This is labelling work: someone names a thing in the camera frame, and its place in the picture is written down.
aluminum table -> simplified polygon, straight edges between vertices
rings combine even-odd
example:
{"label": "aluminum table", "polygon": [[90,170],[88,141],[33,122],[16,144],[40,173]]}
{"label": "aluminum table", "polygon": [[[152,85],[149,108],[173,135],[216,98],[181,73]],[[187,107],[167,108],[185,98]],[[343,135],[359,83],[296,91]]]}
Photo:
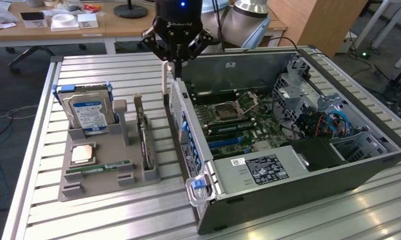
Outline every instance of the aluminum table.
{"label": "aluminum table", "polygon": [[[316,52],[306,46],[308,53]],[[401,135],[401,119],[323,56],[314,59]],[[143,94],[152,119],[161,182],[141,188],[58,202],[68,120],[50,95],[53,84],[110,81],[116,99]],[[318,74],[324,94],[332,87]],[[220,232],[197,235],[161,101],[161,63],[151,53],[68,56],[52,62],[20,171],[2,239],[288,240],[401,239],[401,163],[359,188],[266,216]]]}

gray floor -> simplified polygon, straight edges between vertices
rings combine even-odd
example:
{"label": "gray floor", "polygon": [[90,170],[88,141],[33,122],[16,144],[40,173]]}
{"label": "gray floor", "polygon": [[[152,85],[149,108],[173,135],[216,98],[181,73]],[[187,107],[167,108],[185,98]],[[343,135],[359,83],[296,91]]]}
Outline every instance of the gray floor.
{"label": "gray floor", "polygon": [[[370,15],[364,18],[359,18],[352,31],[355,34],[359,34],[360,30],[364,28],[364,25],[370,19]],[[383,26],[383,22],[379,22],[371,33],[368,34],[368,39],[371,39]],[[132,51],[144,51],[136,49],[136,43],[129,45],[118,44],[120,53],[127,53]],[[77,48],[77,45],[66,46],[50,46],[50,50],[57,55],[62,56],[76,56],[76,55],[94,55],[105,54],[105,48],[102,44],[88,44],[86,50],[81,51]],[[368,48],[368,40],[363,42],[359,47],[358,52],[364,51]],[[25,50],[25,47],[16,47],[16,53],[21,53]],[[379,47],[380,56],[371,54],[368,62],[376,64],[383,72],[396,73],[399,70],[394,68],[394,63],[401,57],[401,30],[394,29],[383,44]],[[48,69],[49,56],[44,52],[36,52],[25,61],[22,61],[17,67],[21,69],[22,74],[20,76],[13,76],[8,72],[6,64],[16,57],[13,54],[8,54],[4,51],[4,48],[0,48],[0,109],[13,109],[25,105],[37,104],[40,99],[40,93],[42,89],[44,77]],[[334,61],[342,67],[347,73],[352,73],[364,67],[363,63],[352,60],[346,55],[338,55],[334,57]],[[383,90],[386,85],[386,80],[382,76],[374,75],[374,70],[368,70],[356,75],[356,80],[368,88],[374,90]],[[20,114],[32,114],[32,110],[21,112]],[[6,123],[8,119],[1,119],[0,123]],[[9,207],[12,193],[16,186],[21,161],[24,157],[25,147],[28,144],[30,126],[33,119],[14,120],[12,123],[12,135],[4,144],[0,145],[0,163],[2,166],[4,176],[8,184],[9,196],[1,206],[4,211],[0,212],[0,237],[2,233],[6,211],[5,208]],[[0,200],[2,198],[2,183],[0,181]]]}

